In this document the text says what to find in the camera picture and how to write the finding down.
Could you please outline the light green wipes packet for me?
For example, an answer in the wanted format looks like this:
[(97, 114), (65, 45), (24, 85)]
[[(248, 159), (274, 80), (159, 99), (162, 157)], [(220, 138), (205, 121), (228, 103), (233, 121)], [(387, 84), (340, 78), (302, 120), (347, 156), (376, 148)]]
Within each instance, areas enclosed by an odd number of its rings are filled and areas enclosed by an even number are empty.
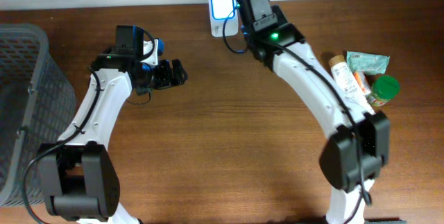
[(389, 56), (354, 51), (348, 51), (346, 56), (346, 62), (352, 72), (362, 72), (371, 76), (384, 74), (389, 61)]

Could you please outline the orange tissue pack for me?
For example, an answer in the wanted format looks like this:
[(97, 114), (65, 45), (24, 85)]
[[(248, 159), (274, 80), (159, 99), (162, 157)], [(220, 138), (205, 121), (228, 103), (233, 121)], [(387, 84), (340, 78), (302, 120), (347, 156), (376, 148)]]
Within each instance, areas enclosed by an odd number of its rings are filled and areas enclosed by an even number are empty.
[(371, 88), (370, 85), (368, 84), (365, 74), (362, 71), (355, 71), (353, 75), (358, 83), (358, 86), (361, 88), (362, 92), (364, 93), (364, 96), (367, 97), (371, 93)]

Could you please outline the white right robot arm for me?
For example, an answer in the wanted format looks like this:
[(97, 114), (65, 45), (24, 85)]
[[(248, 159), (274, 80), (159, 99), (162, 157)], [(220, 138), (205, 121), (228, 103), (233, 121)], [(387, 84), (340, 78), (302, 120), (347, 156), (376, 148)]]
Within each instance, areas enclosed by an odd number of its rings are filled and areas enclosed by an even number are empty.
[(279, 6), (270, 0), (236, 1), (248, 49), (291, 86), (327, 140), (319, 159), (332, 187), (324, 223), (365, 223), (370, 188), (389, 158), (389, 119), (370, 113), (339, 88)]

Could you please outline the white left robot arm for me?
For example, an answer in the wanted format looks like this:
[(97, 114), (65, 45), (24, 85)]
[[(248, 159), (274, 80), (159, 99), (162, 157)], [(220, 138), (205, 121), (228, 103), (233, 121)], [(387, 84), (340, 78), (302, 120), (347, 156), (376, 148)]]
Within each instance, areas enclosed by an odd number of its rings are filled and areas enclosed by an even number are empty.
[(138, 26), (120, 25), (115, 45), (90, 65), (89, 88), (74, 119), (54, 144), (42, 144), (36, 165), (48, 213), (76, 223), (140, 223), (120, 202), (108, 146), (132, 93), (183, 85), (178, 59), (161, 60), (164, 44)]

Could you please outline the white tube with gold cap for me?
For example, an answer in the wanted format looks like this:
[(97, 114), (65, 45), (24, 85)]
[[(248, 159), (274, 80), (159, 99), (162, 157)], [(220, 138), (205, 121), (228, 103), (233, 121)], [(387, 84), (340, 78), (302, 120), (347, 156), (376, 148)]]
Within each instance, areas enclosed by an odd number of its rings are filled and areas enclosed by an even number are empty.
[(329, 60), (329, 66), (331, 68), (333, 79), (345, 92), (345, 95), (362, 106), (367, 112), (374, 114), (374, 109), (368, 104), (362, 89), (345, 61), (344, 56), (334, 56)]

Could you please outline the green lid jar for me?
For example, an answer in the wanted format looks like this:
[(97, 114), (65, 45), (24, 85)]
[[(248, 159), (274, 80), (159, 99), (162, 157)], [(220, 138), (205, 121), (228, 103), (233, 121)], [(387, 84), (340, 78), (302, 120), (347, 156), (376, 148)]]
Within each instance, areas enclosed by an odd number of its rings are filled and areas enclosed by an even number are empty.
[(380, 107), (394, 99), (400, 92), (400, 83), (392, 76), (381, 76), (371, 85), (368, 102)]

